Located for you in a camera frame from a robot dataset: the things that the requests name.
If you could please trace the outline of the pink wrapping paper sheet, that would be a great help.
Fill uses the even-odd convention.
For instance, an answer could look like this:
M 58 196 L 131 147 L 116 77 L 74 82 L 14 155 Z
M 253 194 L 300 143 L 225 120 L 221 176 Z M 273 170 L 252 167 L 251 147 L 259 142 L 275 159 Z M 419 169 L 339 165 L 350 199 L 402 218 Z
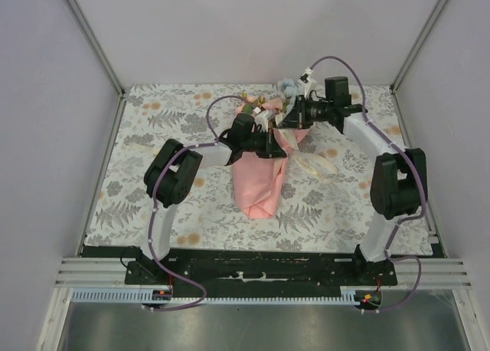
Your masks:
M 259 106 L 264 110 L 282 112 L 283 101 L 276 97 Z M 274 130 L 279 146 L 286 152 L 298 150 L 308 130 L 284 130 L 291 136 L 283 138 L 281 130 Z M 238 208 L 251 219 L 272 218 L 276 213 L 284 180 L 288 158 L 261 159 L 255 153 L 243 153 L 232 168 L 234 200 Z

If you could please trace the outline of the blue fake hydrangea stem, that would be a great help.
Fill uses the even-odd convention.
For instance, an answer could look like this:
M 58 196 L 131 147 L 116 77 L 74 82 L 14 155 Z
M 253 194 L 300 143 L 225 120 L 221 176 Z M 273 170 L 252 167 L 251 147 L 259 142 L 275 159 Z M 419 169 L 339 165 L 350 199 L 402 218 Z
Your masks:
M 283 101 L 287 103 L 294 103 L 296 97 L 302 94 L 302 88 L 290 78 L 283 78 L 282 80 L 279 80 L 276 87 Z

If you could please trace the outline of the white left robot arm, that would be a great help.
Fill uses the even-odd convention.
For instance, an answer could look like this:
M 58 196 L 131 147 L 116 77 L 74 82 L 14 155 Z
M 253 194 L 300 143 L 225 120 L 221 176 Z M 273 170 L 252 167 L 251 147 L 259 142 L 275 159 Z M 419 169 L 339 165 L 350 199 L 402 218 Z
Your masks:
M 262 159 L 284 159 L 286 151 L 273 132 L 257 125 L 251 115 L 241 113 L 232 126 L 210 143 L 184 146 L 168 139 L 145 172 L 143 182 L 152 199 L 143 254 L 149 259 L 142 266 L 142 275 L 152 284 L 162 283 L 168 276 L 168 265 L 161 261 L 170 251 L 172 225 L 178 205 L 188 196 L 200 169 L 230 166 L 244 153 Z

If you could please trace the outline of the cream ribbon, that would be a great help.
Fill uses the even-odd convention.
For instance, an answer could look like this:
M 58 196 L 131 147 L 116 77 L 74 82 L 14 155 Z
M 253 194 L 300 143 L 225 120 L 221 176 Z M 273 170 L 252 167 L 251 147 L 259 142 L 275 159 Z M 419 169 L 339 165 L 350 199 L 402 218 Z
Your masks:
M 330 182 L 329 176 L 336 176 L 338 174 L 338 168 L 322 156 L 293 151 L 291 158 L 305 171 L 308 171 L 324 183 Z

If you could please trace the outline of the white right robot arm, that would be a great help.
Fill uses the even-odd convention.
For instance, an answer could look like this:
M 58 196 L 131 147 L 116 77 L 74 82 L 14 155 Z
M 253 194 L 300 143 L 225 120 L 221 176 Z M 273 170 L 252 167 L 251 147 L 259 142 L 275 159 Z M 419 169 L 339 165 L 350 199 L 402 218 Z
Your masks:
M 281 130 L 306 130 L 328 123 L 354 141 L 374 164 L 370 199 L 375 210 L 357 251 L 362 259 L 351 265 L 352 279 L 369 284 L 378 276 L 377 262 L 389 258 L 390 246 L 402 223 L 424 216 L 427 200 L 426 154 L 422 149 L 399 147 L 368 117 L 364 103 L 354 104 L 346 77 L 325 79 L 325 95 L 315 89 L 307 69 L 299 78 L 302 89 L 278 122 Z

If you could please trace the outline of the orange fake rose stem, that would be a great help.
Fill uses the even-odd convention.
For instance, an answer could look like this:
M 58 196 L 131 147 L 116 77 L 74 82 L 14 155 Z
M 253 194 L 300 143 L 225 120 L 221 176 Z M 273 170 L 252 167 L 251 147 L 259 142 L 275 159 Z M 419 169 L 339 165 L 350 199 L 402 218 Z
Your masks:
M 266 98 L 264 96 L 249 96 L 246 92 L 243 92 L 240 95 L 240 98 L 243 102 L 237 108 L 236 114 L 246 113 L 251 114 L 252 116 L 257 116 L 259 113 L 265 110 L 263 105 L 266 103 Z

